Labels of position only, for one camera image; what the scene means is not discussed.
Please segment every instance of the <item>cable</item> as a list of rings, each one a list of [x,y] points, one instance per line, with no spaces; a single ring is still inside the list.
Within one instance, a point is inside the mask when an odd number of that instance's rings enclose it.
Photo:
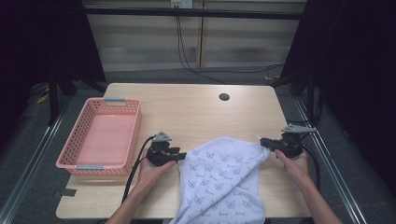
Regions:
[[[225,84],[225,83],[220,81],[220,80],[218,80],[218,79],[215,79],[213,77],[204,76],[204,75],[202,75],[202,73],[237,73],[237,74],[266,73],[267,74],[267,84],[268,84],[268,80],[269,80],[268,71],[272,70],[272,69],[275,69],[275,68],[277,68],[279,66],[284,65],[283,63],[271,64],[271,65],[267,66],[265,69],[257,70],[257,71],[227,71],[227,70],[195,71],[194,69],[191,68],[191,66],[189,64],[189,61],[187,60],[186,52],[184,50],[183,37],[182,37],[182,34],[181,34],[180,17],[177,17],[177,51],[178,51],[178,58],[180,60],[180,63],[187,71],[192,72],[195,75],[200,76],[200,77],[206,77],[206,78],[212,79],[212,80],[214,80],[214,81],[216,81],[218,83],[221,83],[221,84]],[[185,61],[187,66],[183,63],[183,60],[182,60],[180,52],[182,52],[183,57],[184,57],[184,61]]]
[[[303,148],[311,156],[312,161],[314,162],[315,173],[317,175],[317,178],[316,178],[316,182],[317,183],[316,183],[316,185],[317,185],[317,190],[320,193],[320,170],[319,170],[319,163],[318,163],[317,155],[315,154],[315,151],[311,147],[309,147],[307,145],[303,145]]]
[[[153,139],[154,137],[155,137],[155,135],[149,137],[149,138],[145,141],[145,143],[143,144],[143,146],[140,148],[139,155],[137,156],[136,161],[134,162],[134,167],[132,168],[132,172],[129,174],[128,181],[126,182],[126,185],[125,185],[125,191],[124,191],[124,194],[123,194],[123,196],[122,196],[122,201],[121,201],[122,203],[125,201],[126,197],[128,197],[128,194],[129,194],[129,187],[131,187],[132,179],[134,178],[134,174],[136,173],[137,166],[139,166],[140,162],[141,162],[143,159],[145,159],[145,158],[143,158],[142,160],[140,160],[140,157],[142,156],[143,150],[145,149],[145,146],[146,146],[146,144],[148,143],[148,141],[151,140],[151,139]]]

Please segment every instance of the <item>human hand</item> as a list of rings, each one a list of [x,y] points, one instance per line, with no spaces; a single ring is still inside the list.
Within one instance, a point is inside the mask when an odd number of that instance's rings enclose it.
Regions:
[[[147,153],[148,150],[145,149],[143,151],[143,158],[146,158]],[[151,164],[151,162],[149,162],[149,160],[143,159],[140,162],[139,177],[137,178],[136,185],[143,185],[143,187],[151,189],[157,183],[160,177],[170,170],[174,165],[176,165],[175,161],[169,161],[163,166],[154,166]]]
[[[303,153],[299,156],[292,159],[287,158],[285,154],[278,149],[275,150],[275,154],[283,164],[285,164],[286,171],[291,175],[295,182],[309,177],[307,154],[305,150],[303,150]]]

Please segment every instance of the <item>pink plastic basket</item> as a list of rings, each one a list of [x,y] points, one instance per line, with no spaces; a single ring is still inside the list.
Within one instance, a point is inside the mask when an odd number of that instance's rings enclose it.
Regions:
[[[139,100],[88,99],[56,166],[72,175],[128,175],[140,120]]]

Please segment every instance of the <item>wooden table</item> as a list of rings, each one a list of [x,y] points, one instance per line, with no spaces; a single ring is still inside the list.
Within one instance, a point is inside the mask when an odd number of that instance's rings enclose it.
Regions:
[[[220,100],[222,93],[227,93],[230,99]],[[105,97],[120,96],[139,98],[142,102],[135,151],[159,131],[173,138],[171,147],[188,151],[221,136],[257,143],[256,134],[279,139],[280,130],[287,125],[271,87],[132,83],[108,86]],[[261,165],[259,179],[267,217],[310,217],[301,192],[274,153]],[[127,176],[71,176],[66,188],[76,189],[76,195],[62,197],[57,216],[110,217],[120,206],[126,180]],[[179,172],[174,167],[140,204],[135,218],[172,218],[178,205]]]

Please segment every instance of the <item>fabric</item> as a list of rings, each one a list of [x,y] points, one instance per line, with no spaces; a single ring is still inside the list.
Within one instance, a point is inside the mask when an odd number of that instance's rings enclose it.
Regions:
[[[270,153],[231,137],[207,142],[179,162],[180,206],[171,224],[263,223],[259,165]]]

